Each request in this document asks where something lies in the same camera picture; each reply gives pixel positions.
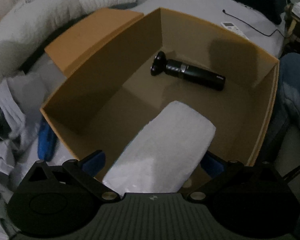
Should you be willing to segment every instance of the black electric shaver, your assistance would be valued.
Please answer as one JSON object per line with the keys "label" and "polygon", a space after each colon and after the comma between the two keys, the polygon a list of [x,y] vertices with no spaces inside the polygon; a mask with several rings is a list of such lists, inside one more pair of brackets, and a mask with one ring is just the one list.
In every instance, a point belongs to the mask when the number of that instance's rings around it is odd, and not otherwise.
{"label": "black electric shaver", "polygon": [[151,75],[156,76],[163,71],[167,75],[183,78],[219,91],[223,90],[226,82],[226,77],[224,76],[181,61],[166,59],[165,53],[159,51],[151,66]]}

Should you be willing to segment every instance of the shaver handle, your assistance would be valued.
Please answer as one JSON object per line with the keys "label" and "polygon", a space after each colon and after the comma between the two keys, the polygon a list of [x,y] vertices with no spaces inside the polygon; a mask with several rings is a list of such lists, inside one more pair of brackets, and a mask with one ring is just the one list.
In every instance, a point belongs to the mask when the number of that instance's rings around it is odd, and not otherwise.
{"label": "shaver handle", "polygon": [[168,59],[165,73],[204,85],[216,90],[223,90],[226,78],[211,71]]}

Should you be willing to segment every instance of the open cardboard box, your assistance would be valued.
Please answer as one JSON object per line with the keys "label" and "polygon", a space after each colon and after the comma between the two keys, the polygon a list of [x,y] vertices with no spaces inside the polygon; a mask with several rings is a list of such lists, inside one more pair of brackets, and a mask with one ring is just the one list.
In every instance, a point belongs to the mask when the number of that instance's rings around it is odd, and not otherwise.
{"label": "open cardboard box", "polygon": [[[216,91],[150,66],[159,50],[226,76]],[[275,99],[279,61],[266,51],[210,22],[159,8],[143,14],[102,9],[67,30],[47,48],[67,80],[41,111],[73,156],[106,153],[102,180],[126,145],[168,103],[181,101],[217,128],[209,150],[253,165]],[[207,179],[191,176],[194,190]]]}

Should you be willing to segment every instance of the shaver head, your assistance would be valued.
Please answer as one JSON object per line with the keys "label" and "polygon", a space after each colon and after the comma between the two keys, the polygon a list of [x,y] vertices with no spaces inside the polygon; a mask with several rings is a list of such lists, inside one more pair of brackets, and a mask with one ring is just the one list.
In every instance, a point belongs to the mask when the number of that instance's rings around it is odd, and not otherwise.
{"label": "shaver head", "polygon": [[156,76],[165,70],[167,65],[166,55],[163,51],[159,51],[155,56],[151,66],[151,75]]}

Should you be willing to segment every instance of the clothing pile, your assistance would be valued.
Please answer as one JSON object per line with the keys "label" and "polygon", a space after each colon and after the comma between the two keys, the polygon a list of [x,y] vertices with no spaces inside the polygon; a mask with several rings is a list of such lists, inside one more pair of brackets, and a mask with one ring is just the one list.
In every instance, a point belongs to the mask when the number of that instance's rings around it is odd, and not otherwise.
{"label": "clothing pile", "polygon": [[16,233],[6,206],[13,192],[9,175],[37,138],[40,106],[48,94],[37,73],[18,74],[0,84],[0,239]]}

